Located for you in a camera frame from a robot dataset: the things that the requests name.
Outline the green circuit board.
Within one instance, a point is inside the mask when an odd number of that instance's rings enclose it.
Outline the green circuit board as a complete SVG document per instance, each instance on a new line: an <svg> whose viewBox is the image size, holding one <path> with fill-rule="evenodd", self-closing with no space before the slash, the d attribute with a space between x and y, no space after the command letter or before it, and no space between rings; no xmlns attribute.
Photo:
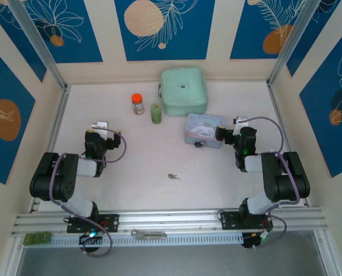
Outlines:
<svg viewBox="0 0 342 276"><path fill-rule="evenodd" d="M48 244L51 241L51 232L27 233L23 240L24 246Z"/></svg>

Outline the orange lid spice bottle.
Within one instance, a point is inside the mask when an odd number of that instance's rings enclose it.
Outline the orange lid spice bottle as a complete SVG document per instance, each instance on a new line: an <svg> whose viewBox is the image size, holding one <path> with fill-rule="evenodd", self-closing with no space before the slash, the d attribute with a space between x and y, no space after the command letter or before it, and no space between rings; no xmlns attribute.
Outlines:
<svg viewBox="0 0 342 276"><path fill-rule="evenodd" d="M135 93L131 96L133 111L136 115L144 113L143 98L139 93Z"/></svg>

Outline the black controller board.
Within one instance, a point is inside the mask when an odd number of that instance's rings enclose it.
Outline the black controller board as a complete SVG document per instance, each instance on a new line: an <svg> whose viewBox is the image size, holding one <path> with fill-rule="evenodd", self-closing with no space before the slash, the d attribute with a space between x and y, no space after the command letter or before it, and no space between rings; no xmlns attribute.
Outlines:
<svg viewBox="0 0 342 276"><path fill-rule="evenodd" d="M264 231L263 233L243 233L243 244L244 248L256 248L261 244L261 242L268 236L268 232Z"/></svg>
<svg viewBox="0 0 342 276"><path fill-rule="evenodd" d="M79 237L79 245L96 245L101 244L101 242L102 236L95 231L84 233Z"/></svg>

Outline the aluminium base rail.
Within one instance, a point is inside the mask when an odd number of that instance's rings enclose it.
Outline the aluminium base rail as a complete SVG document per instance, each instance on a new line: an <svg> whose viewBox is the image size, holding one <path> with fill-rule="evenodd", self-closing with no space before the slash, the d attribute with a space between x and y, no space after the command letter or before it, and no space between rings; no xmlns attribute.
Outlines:
<svg viewBox="0 0 342 276"><path fill-rule="evenodd" d="M118 234L129 235L131 230L161 231L166 234L181 233L210 233L222 232L221 222L217 218L215 209L202 210L166 210L166 211L116 211L119 215ZM275 209L273 216L273 230L284 228L281 218L287 224L288 231L317 231L327 230L328 225L321 208L289 207ZM67 235L67 224L64 218L67 213L61 212L33 212L18 214L14 222L11 235L24 236L27 233L48 231L54 235Z"/></svg>

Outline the aluminium side rail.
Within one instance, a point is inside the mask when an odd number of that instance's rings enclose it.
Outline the aluminium side rail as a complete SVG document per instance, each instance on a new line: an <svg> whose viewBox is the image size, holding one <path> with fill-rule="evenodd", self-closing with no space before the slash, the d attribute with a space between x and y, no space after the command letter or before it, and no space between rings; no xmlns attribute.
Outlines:
<svg viewBox="0 0 342 276"><path fill-rule="evenodd" d="M269 92L269 96L271 97L272 106L273 106L275 114L276 114L276 120L277 120L277 122L278 122L278 124L282 130L282 134L283 134L283 149L280 150L280 153L283 154L286 151L291 151L291 146L290 146L290 142L287 138L286 131L284 129L284 123L283 123L283 120L282 120L282 117L280 114L280 110L278 108L273 90L271 89L271 86L268 83L267 83L267 89Z"/></svg>
<svg viewBox="0 0 342 276"><path fill-rule="evenodd" d="M55 112L55 117L54 120L52 122L52 127L50 130L50 135L49 135L49 139L48 139L48 145L45 149L46 152L52 152L56 141L57 141L57 137L58 137L58 133L60 130L60 126L63 120L63 115L67 106L67 101L69 98L69 94L70 94L70 89L71 89L71 85L67 84L65 86L65 89L62 91L62 95L61 98L58 102L58 107L56 109Z"/></svg>

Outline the mint green zip pouch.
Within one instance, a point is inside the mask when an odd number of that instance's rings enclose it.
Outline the mint green zip pouch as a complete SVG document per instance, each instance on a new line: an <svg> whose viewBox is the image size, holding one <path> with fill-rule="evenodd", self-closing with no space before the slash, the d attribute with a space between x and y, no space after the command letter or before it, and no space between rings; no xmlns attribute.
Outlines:
<svg viewBox="0 0 342 276"><path fill-rule="evenodd" d="M204 114L208 106L208 90L203 70L199 67L163 70L158 98L167 116Z"/></svg>

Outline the blue-grey zip pouch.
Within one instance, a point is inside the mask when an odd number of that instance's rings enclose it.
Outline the blue-grey zip pouch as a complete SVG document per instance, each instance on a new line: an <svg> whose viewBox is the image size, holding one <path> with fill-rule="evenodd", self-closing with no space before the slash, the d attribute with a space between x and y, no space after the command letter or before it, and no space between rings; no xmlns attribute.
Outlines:
<svg viewBox="0 0 342 276"><path fill-rule="evenodd" d="M185 128L184 142L194 145L197 141L205 141L204 147L220 148L222 142L215 138L216 127L225 128L226 120L219 116L190 113Z"/></svg>

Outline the aluminium corner post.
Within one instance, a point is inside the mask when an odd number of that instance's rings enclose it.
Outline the aluminium corner post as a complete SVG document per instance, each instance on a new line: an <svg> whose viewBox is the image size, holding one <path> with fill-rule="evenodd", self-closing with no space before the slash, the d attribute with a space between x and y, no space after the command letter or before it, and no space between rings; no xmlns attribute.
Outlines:
<svg viewBox="0 0 342 276"><path fill-rule="evenodd" d="M62 91L66 91L67 84L65 83L58 67L56 66L53 56L22 2L20 0L6 0L6 2L13 13L14 18L25 33L40 60L43 62L45 68L51 74L53 80Z"/></svg>
<svg viewBox="0 0 342 276"><path fill-rule="evenodd" d="M302 11L299 13L292 30L284 43L284 46L278 55L277 61L274 64L271 73L267 79L267 86L271 88L275 81L277 80L281 70L287 64L290 56L292 55L295 47L297 46L299 40L301 39L304 31L306 30L313 14L318 8L321 0L306 0Z"/></svg>

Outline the green cylindrical can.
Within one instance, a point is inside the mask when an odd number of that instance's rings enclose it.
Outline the green cylindrical can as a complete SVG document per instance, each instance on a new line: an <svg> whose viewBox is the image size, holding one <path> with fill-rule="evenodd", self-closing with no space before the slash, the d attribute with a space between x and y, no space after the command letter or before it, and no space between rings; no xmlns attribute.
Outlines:
<svg viewBox="0 0 342 276"><path fill-rule="evenodd" d="M160 124L162 121L162 109L158 103L153 103L150 106L151 120L153 124Z"/></svg>

